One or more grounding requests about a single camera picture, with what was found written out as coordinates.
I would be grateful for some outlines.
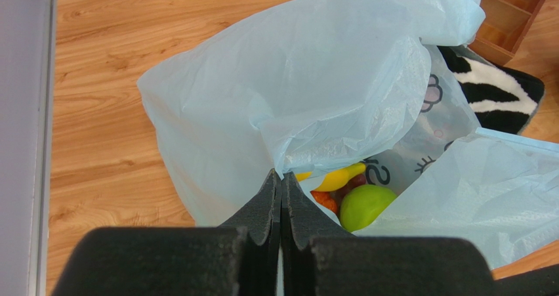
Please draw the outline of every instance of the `wooden box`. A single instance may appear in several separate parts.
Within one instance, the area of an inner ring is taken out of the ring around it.
[[[470,48],[485,59],[506,64],[545,0],[482,0],[486,19]]]

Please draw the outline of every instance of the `black object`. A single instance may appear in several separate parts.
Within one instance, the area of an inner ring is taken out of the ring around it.
[[[493,281],[464,240],[355,237],[273,171],[216,228],[93,230],[52,295],[275,295],[280,242],[285,295],[559,295],[559,266]]]

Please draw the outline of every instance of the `green ball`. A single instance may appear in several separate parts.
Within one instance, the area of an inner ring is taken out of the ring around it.
[[[340,207],[340,223],[349,232],[365,228],[395,199],[395,193],[383,186],[359,186],[344,197]]]

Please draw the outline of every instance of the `green fruit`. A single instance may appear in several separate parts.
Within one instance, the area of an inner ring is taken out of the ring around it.
[[[342,201],[340,223],[345,230],[356,230],[369,226],[394,200],[391,189],[366,184],[353,189]]]

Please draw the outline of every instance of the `paw print drawing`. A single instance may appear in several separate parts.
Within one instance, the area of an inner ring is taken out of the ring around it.
[[[431,74],[429,84],[427,85],[427,93],[425,94],[425,99],[423,99],[423,106],[421,106],[421,112],[428,112],[441,100],[442,88],[439,86],[439,79],[436,75]]]
[[[424,173],[427,168],[429,168],[429,166],[431,166],[431,164],[436,161],[436,159],[432,159],[431,156],[427,156],[427,159],[421,158],[421,160],[423,161],[423,163],[417,163],[419,168],[414,170],[416,173],[419,172],[420,175]]]

